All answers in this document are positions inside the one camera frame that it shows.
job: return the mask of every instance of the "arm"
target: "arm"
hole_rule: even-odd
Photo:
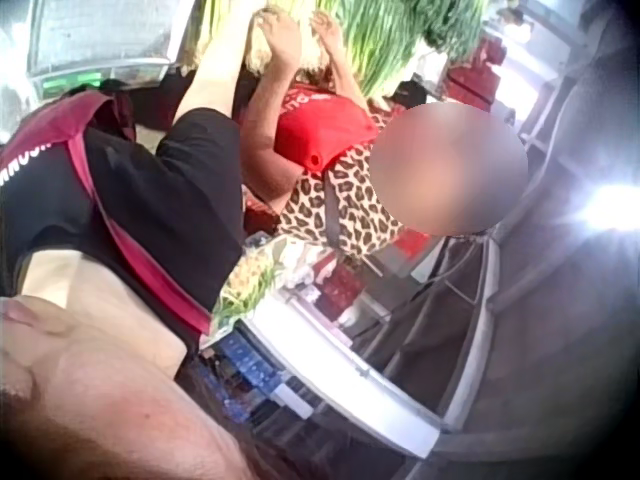
[[[207,47],[191,86],[185,93],[173,123],[200,107],[208,107],[231,116],[233,95],[242,65],[251,8],[234,8]]]
[[[271,47],[272,60],[243,120],[242,171],[249,188],[279,213],[304,170],[273,150],[282,101],[300,62],[300,31],[280,10],[261,14],[258,25]]]
[[[316,12],[311,24],[329,54],[336,93],[347,97],[368,112],[367,100],[362,95],[360,86],[349,65],[349,60],[347,60],[340,25],[325,12]]]

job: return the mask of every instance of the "red shopping bag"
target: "red shopping bag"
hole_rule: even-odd
[[[282,103],[274,150],[311,172],[322,172],[349,147],[377,135],[371,117],[348,98],[296,85]]]

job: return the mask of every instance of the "person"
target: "person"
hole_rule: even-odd
[[[353,116],[346,115],[347,109],[356,108],[370,114],[367,101],[349,66],[339,23],[324,12],[316,12],[312,25],[330,59],[335,85],[335,91],[331,94],[348,98],[351,103],[345,104],[345,110],[334,116],[319,114],[324,108],[323,101],[309,100],[304,103],[307,115],[313,117],[315,112],[319,113],[314,128],[306,131],[307,137],[287,137],[289,143],[299,142],[301,145],[309,143],[311,136],[321,136],[316,132],[324,133],[331,129],[348,131],[351,127],[349,119]],[[381,202],[382,198],[371,182],[369,165],[375,142],[362,141],[362,136],[358,137],[361,132],[354,134],[351,143],[320,172],[292,161],[283,153],[278,139],[284,136],[283,120],[289,114],[287,94],[298,88],[298,85],[292,87],[291,84],[300,63],[300,31],[297,23],[282,10],[272,10],[263,15],[261,28],[272,50],[272,59],[242,119],[241,159],[245,184],[279,216],[277,232],[308,243],[332,247],[358,258],[392,242],[404,226],[418,225],[422,233],[443,236],[477,234],[495,225],[515,204],[524,189],[521,181],[514,184],[507,175],[498,174],[493,168],[497,166],[496,162],[483,162],[485,169],[481,171],[477,168],[479,164],[472,150],[453,147],[460,143],[457,142],[459,135],[473,135],[478,140],[473,133],[477,126],[464,116],[453,119],[445,115],[436,122],[429,122],[428,135],[416,130],[417,127],[411,127],[415,138],[410,139],[409,144],[423,164],[416,171],[416,180],[419,182],[412,182],[416,186],[409,195],[413,203],[422,209],[424,221],[411,222],[413,225],[405,225],[402,214],[392,215],[387,205]],[[398,121],[406,115],[401,114]],[[389,116],[373,114],[372,117],[380,131],[386,130]],[[458,125],[456,122],[459,119],[463,123]],[[395,145],[387,150],[388,155],[394,158],[389,165],[400,167],[410,164],[403,161],[403,155],[413,153],[403,148],[403,141],[399,140],[401,138],[402,135],[396,136],[393,141]],[[494,141],[495,135],[487,135],[482,143],[491,144]],[[467,170],[486,181],[470,182]],[[502,187],[503,181],[510,182],[511,186]],[[478,211],[474,199],[479,194],[490,195],[496,188],[505,192],[501,197],[503,201],[484,202],[483,206],[492,211]],[[467,219],[472,214],[463,210],[474,212],[471,221]],[[447,217],[454,213],[456,221]]]
[[[242,250],[229,116],[260,3],[233,3],[155,155],[95,91],[0,152],[1,434],[29,478],[322,478],[185,391]]]

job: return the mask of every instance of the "black t-shirt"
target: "black t-shirt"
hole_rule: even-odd
[[[171,278],[211,311],[242,252],[239,132],[207,108],[186,113],[154,156],[88,128],[89,169],[109,216]],[[101,262],[190,349],[198,333],[137,279],[80,183],[64,145],[26,152],[0,171],[0,294],[17,294],[22,263],[39,250],[72,249]]]

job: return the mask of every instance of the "leopard print top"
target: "leopard print top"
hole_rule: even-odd
[[[374,114],[372,118],[380,130],[389,120],[381,114]],[[353,257],[379,250],[391,243],[402,229],[380,204],[371,186],[370,152],[371,144],[354,145],[325,172],[338,196],[340,248]],[[278,232],[328,246],[322,174],[303,173],[280,215]]]

